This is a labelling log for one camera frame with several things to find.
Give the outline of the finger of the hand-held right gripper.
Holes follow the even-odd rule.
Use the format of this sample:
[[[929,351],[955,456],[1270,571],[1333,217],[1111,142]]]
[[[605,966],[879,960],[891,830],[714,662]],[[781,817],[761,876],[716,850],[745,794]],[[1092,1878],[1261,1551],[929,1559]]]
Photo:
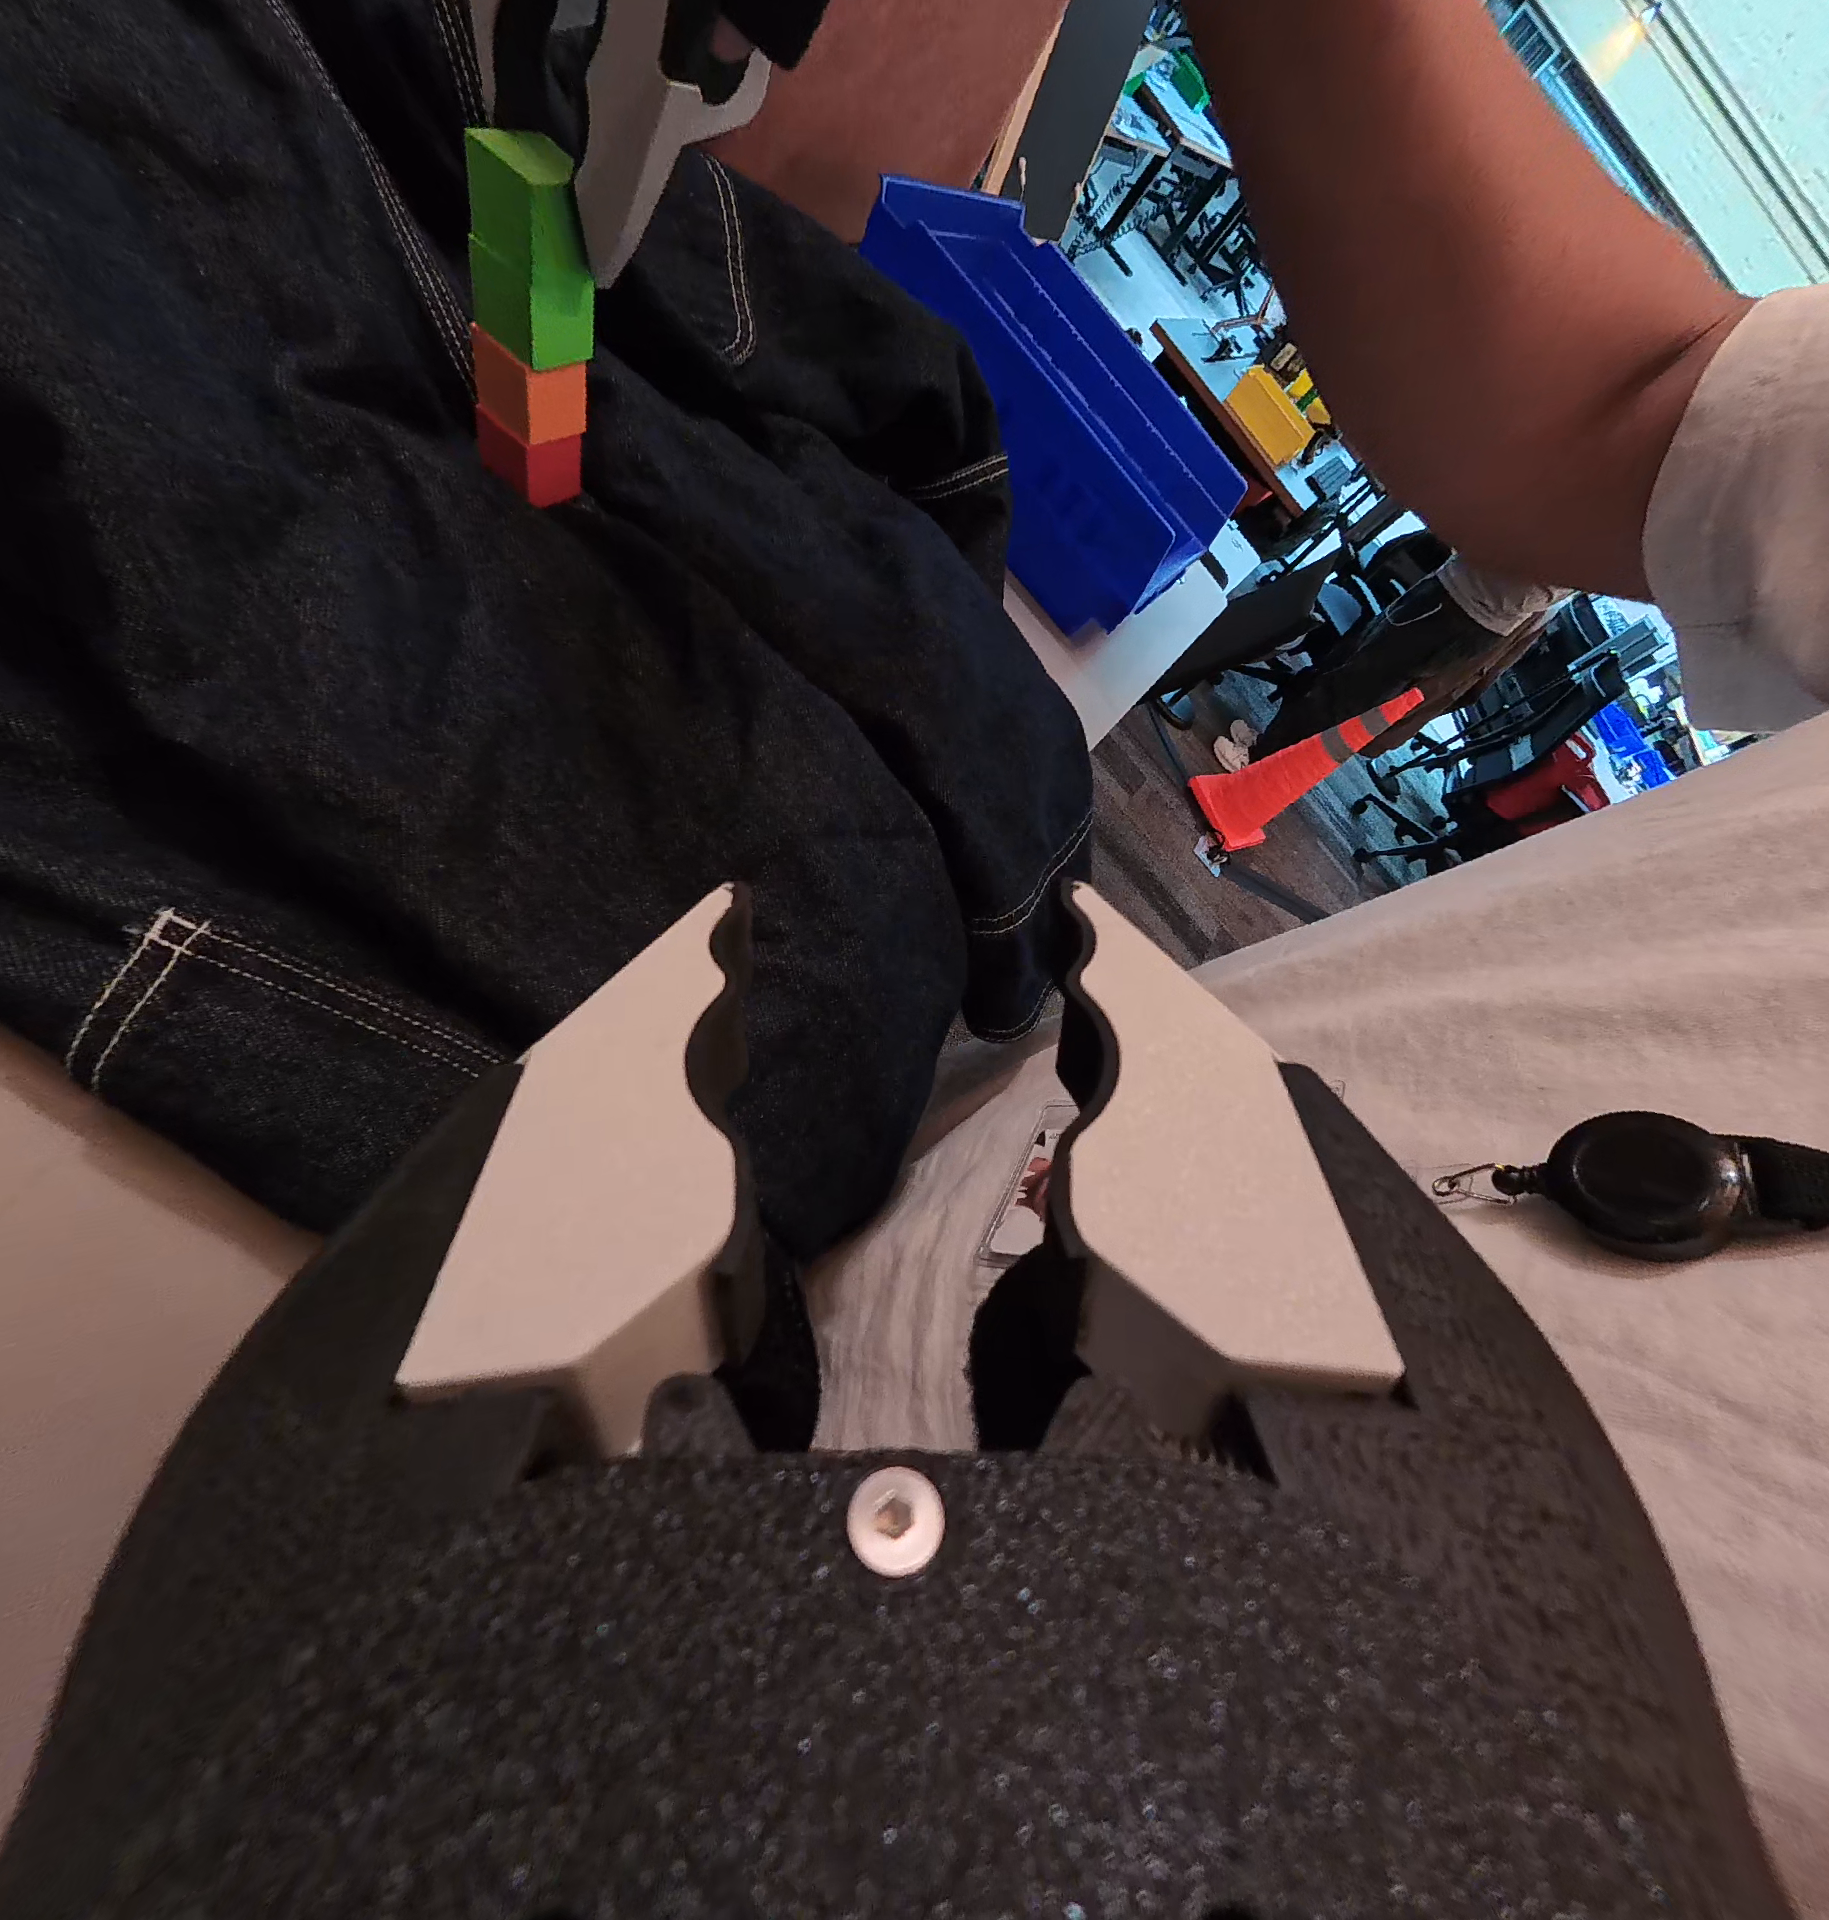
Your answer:
[[[584,8],[571,3],[472,3],[487,122],[547,137],[587,136]]]
[[[681,152],[747,125],[770,81],[772,60],[717,5],[605,5],[587,78],[587,152],[577,170],[597,285],[626,270]]]

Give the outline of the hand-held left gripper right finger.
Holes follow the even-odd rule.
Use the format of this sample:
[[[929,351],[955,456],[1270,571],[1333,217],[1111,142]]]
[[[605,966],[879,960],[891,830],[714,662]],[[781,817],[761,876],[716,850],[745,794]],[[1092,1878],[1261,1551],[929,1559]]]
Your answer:
[[[1405,1364],[1281,1060],[1094,886],[1065,912],[1052,1244],[1076,1357],[1194,1442],[1253,1390],[1388,1400]]]

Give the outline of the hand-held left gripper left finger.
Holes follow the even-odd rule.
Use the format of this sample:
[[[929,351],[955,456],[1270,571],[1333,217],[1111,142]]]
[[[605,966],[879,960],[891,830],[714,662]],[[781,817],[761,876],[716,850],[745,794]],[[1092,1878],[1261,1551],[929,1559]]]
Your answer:
[[[749,1069],[755,899],[720,886],[535,1044],[397,1386],[552,1389],[605,1458],[665,1380],[747,1359],[767,1313]]]

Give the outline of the green wooden block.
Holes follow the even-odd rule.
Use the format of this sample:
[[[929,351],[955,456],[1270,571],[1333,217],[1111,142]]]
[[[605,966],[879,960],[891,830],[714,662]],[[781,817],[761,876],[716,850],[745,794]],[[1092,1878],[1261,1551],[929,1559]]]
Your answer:
[[[596,353],[596,280],[584,270],[532,267],[469,235],[472,318],[526,366],[548,372]]]
[[[465,129],[469,240],[532,278],[590,275],[572,159],[547,136]]]

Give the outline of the orange wooden block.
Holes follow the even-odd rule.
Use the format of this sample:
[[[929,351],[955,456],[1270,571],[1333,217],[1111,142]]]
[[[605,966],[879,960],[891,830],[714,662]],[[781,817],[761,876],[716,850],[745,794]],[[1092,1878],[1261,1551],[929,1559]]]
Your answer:
[[[480,323],[469,326],[475,405],[528,445],[578,437],[590,422],[590,364],[535,368]]]

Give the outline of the red wooden block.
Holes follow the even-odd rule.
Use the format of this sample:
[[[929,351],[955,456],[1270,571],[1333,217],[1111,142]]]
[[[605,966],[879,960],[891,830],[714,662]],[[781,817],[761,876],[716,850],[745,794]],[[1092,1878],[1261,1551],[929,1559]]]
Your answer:
[[[483,468],[515,489],[530,505],[551,510],[583,491],[583,436],[526,441],[485,405],[474,410]]]

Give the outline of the dark denim pants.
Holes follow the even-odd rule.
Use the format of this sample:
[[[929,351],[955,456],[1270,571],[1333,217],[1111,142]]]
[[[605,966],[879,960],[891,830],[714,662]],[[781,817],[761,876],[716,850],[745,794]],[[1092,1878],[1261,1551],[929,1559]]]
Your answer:
[[[723,884],[807,1260],[1050,1007],[1088,746],[959,337],[686,156],[480,466],[457,5],[0,5],[0,1023],[331,1233]]]

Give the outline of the clear badge holder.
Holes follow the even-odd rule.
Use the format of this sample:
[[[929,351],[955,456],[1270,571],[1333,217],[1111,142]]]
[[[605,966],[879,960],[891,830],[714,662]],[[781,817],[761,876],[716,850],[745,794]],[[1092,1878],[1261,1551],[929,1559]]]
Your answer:
[[[979,1264],[1006,1269],[1043,1246],[1053,1158],[1076,1119],[1078,1107],[1066,1099],[1041,1107],[974,1254]]]

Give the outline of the black office chair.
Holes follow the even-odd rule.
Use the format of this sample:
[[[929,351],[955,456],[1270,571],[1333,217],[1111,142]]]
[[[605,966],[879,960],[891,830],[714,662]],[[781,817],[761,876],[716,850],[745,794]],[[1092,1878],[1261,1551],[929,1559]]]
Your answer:
[[[1478,833],[1454,813],[1453,796],[1464,784],[1478,752],[1469,746],[1467,730],[1454,732],[1454,739],[1434,742],[1429,736],[1419,737],[1421,751],[1408,761],[1396,762],[1394,757],[1381,757],[1369,765],[1369,794],[1350,803],[1353,820],[1374,813],[1393,830],[1388,847],[1358,847],[1352,850],[1357,867],[1364,871],[1378,861],[1419,863],[1429,876],[1450,871],[1454,863],[1480,856]],[[1412,809],[1403,806],[1403,780],[1408,776],[1442,774],[1444,784],[1438,803]]]

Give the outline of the orange traffic cone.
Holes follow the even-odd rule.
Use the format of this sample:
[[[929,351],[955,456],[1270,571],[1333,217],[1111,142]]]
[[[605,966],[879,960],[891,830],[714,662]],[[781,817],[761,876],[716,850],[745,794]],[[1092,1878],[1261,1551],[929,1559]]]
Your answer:
[[[1315,732],[1238,772],[1198,776],[1189,780],[1195,811],[1227,850],[1243,854],[1261,847],[1267,830],[1277,817],[1301,803],[1342,765],[1366,751],[1393,746],[1396,730],[1423,702],[1421,690],[1408,690],[1337,728]]]

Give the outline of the person's white shirt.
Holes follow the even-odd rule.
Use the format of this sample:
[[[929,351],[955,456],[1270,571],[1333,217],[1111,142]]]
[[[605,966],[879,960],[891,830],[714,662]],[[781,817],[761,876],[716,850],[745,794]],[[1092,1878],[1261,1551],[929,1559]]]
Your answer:
[[[1758,744],[1195,976],[1410,1173],[1626,1107],[1829,1150],[1829,285],[1754,304],[1647,559],[1700,728]],[[1829,1235],[1695,1269],[1444,1210],[1649,1501],[1771,1859],[1829,1915]]]

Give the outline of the red office chair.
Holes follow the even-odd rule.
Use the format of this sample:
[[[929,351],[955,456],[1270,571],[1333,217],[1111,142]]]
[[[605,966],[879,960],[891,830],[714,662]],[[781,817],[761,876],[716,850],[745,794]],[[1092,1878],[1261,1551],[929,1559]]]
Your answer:
[[[1611,799],[1599,779],[1592,742],[1577,732],[1530,770],[1491,787],[1483,803],[1518,835],[1534,835],[1601,813]]]

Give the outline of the blue plastic bin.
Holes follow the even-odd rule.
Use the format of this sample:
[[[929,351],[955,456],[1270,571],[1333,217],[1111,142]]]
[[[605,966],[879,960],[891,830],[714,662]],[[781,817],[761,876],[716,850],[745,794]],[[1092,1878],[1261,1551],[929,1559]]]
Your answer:
[[[1062,633],[1118,629],[1208,554],[1245,475],[1020,203],[885,176],[862,256],[973,349],[1009,456],[1009,566]]]

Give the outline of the yellow plastic bin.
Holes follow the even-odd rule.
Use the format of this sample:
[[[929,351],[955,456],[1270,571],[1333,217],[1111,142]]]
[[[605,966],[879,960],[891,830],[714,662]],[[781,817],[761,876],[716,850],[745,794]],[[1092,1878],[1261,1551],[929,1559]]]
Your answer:
[[[1259,364],[1241,372],[1222,405],[1231,432],[1261,468],[1287,468],[1312,445],[1312,422],[1279,380]]]

